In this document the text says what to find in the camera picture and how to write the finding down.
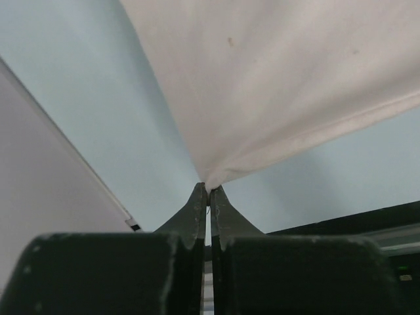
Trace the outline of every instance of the light blue wall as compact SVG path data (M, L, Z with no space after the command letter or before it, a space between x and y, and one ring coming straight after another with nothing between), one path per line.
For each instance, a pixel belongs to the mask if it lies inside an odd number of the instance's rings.
M197 175L116 0L0 0L0 55L146 230ZM224 185L265 232L420 200L420 110Z

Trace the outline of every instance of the white cloth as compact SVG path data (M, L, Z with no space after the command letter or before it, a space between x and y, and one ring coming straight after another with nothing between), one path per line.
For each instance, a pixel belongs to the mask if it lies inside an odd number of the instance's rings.
M214 188L420 103L418 0L121 0Z

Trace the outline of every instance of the white fabric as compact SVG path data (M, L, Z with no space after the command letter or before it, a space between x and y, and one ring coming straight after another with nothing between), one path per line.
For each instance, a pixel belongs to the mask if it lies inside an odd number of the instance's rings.
M420 103L418 0L121 0L207 189Z

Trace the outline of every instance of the whiteboard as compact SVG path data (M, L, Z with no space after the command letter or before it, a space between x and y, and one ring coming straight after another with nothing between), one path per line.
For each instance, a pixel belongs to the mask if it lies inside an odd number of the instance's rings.
M0 59L0 294L47 232L132 232L134 220Z

